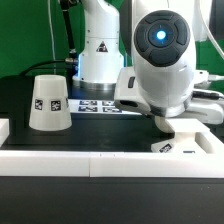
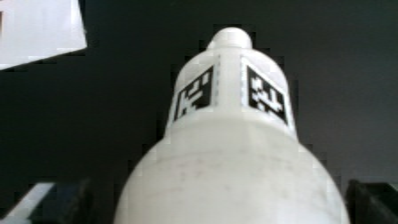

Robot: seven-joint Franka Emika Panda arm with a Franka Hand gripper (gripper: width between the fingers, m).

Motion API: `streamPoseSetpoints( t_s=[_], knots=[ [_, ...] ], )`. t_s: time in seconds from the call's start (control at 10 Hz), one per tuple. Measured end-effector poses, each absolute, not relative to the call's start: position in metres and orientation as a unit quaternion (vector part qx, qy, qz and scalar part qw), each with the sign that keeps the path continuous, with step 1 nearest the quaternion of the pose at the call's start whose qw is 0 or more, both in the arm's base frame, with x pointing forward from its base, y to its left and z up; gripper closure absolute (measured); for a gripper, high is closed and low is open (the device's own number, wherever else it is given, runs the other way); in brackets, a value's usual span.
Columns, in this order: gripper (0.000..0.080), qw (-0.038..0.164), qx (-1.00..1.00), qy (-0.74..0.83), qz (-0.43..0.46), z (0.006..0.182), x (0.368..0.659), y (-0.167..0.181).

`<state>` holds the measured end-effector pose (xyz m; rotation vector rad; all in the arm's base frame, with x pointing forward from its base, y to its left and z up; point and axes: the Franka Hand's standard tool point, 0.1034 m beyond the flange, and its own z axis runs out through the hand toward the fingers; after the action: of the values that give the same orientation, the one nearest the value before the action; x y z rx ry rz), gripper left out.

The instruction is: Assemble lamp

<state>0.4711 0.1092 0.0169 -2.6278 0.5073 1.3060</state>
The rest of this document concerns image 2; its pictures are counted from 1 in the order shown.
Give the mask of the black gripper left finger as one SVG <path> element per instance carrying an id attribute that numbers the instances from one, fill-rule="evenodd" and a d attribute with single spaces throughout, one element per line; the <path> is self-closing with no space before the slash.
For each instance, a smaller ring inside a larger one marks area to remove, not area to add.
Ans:
<path id="1" fill-rule="evenodd" d="M 91 181 L 38 182 L 0 224 L 93 224 L 93 213 Z"/>

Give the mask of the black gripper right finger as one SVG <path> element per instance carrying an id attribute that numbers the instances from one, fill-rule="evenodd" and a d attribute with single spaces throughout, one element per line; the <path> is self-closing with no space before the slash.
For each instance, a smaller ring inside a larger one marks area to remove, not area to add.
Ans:
<path id="1" fill-rule="evenodd" d="M 352 224 L 398 224 L 398 183 L 352 180 L 347 208 Z"/>

